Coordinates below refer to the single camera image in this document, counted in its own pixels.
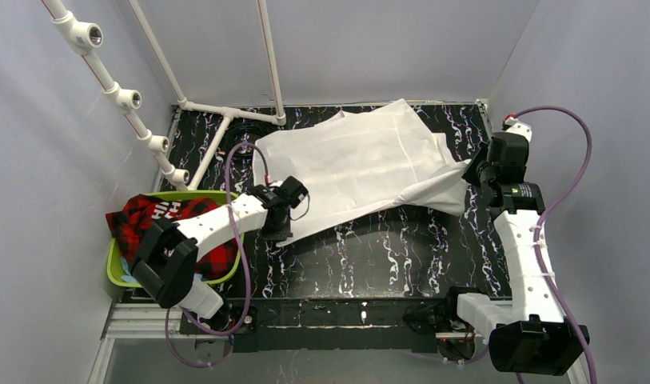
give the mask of red and black plaid fabric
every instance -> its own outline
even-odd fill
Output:
[[[166,202],[161,198],[139,194],[131,198],[121,211],[106,214],[106,220],[111,234],[118,241],[120,254],[131,265],[138,246],[154,219],[194,218],[216,208],[217,203],[211,198]],[[236,256],[237,244],[231,240],[201,258],[195,271],[209,280],[222,278],[233,269]]]

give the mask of white pipe frame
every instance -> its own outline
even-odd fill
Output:
[[[169,147],[168,138],[154,135],[138,117],[136,110],[142,104],[141,93],[137,90],[123,90],[94,52],[94,48],[98,48],[103,43],[101,28],[93,23],[79,22],[60,0],[42,0],[42,3],[50,12],[52,23],[58,32],[68,42],[73,52],[85,60],[101,84],[103,94],[125,115],[127,122],[134,128],[138,140],[158,162],[165,178],[178,190],[188,190],[185,185],[189,178],[188,171],[176,169],[165,156]]]
[[[148,23],[148,20],[146,20],[146,16],[143,14],[143,10],[139,6],[138,0],[127,0],[127,3],[130,5],[132,11],[134,12],[134,16],[136,16],[136,19],[141,25],[143,33],[146,35],[146,39],[148,39],[148,43],[150,43],[150,46],[153,48],[153,52],[155,53],[155,56],[158,58],[158,61],[160,62],[162,69],[165,71],[165,75],[169,80],[169,83],[172,85],[174,93],[177,96],[178,105],[183,110],[198,110],[201,112],[220,114],[224,117],[223,120],[221,121],[221,125],[219,126],[216,134],[214,135],[214,138],[212,139],[212,142],[209,144],[209,147],[205,152],[205,156],[202,158],[202,161],[200,162],[200,166],[195,171],[195,175],[193,176],[192,181],[188,185],[189,190],[196,190],[197,187],[200,185],[200,182],[204,177],[207,168],[209,167],[209,164],[211,163],[213,156],[218,149],[219,143],[221,143],[221,139],[223,138],[223,135],[226,129],[228,128],[228,125],[234,118],[248,118],[252,120],[259,120],[262,122],[269,122],[277,126],[283,126],[287,121],[285,116],[285,108],[282,104],[282,93],[280,91],[280,81],[277,78],[277,64],[275,61],[275,49],[273,48],[273,36],[270,33],[268,10],[267,10],[265,0],[257,0],[257,5],[259,9],[259,17],[261,19],[261,30],[263,32],[266,53],[268,54],[268,64],[270,67],[270,79],[273,84],[273,94],[275,96],[275,106],[276,106],[277,114],[274,116],[268,114],[256,114],[254,112],[247,112],[245,110],[239,110],[237,108],[231,108],[227,106],[208,106],[205,104],[198,104],[196,102],[189,101],[183,94],[183,90],[181,90],[181,86],[179,86],[177,79],[174,77],[174,73],[172,71],[171,66],[169,66],[169,63],[167,62],[165,53],[162,52],[162,48],[160,47],[158,40],[155,38],[153,30],[150,28],[150,24]]]

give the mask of marble surface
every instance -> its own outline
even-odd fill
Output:
[[[374,106],[286,108],[291,130],[313,126],[339,109],[360,113]],[[432,132],[447,136],[456,160],[471,158],[486,139],[475,105],[414,106]],[[272,108],[249,109],[274,114]],[[183,111],[172,141],[170,161],[194,173],[218,128],[221,116]],[[200,189],[221,190],[224,158],[216,154]],[[233,190],[252,183],[251,160],[236,160]],[[172,190],[164,181],[162,190]],[[280,248],[245,235],[255,298],[402,298],[443,297],[450,286],[477,286],[509,296],[502,247],[478,191],[465,196],[459,217],[418,206],[400,206],[345,222]],[[244,297],[241,269],[222,285],[229,298]]]

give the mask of green laundry basket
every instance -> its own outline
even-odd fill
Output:
[[[170,192],[155,192],[153,194],[146,194],[147,196],[155,196],[166,200],[167,202],[172,202],[175,200],[191,200],[194,198],[212,198],[219,206],[226,204],[225,200],[225,191],[222,190],[175,190]],[[237,194],[231,193],[231,197],[235,199]],[[242,234],[240,237],[241,241],[245,240],[245,235]],[[122,260],[120,255],[120,249],[118,248],[118,242],[113,239],[110,242],[110,247],[108,248],[108,278],[116,286],[125,286],[129,288],[141,288],[141,284],[133,282],[125,282],[122,280],[122,276],[125,275],[125,271],[122,269]],[[221,284],[222,282],[228,281],[233,277],[237,266],[240,265],[240,251],[237,252],[237,257],[235,258],[235,264],[230,272],[218,280],[210,280],[206,282],[209,285]]]

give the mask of white towel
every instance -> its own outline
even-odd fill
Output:
[[[432,134],[401,99],[372,112],[339,113],[302,130],[257,140],[271,180],[294,176],[310,194],[306,216],[292,222],[285,246],[321,230],[402,204],[464,212],[467,162],[455,162],[444,134]],[[264,170],[253,157],[254,183]],[[301,216],[306,201],[292,211]]]

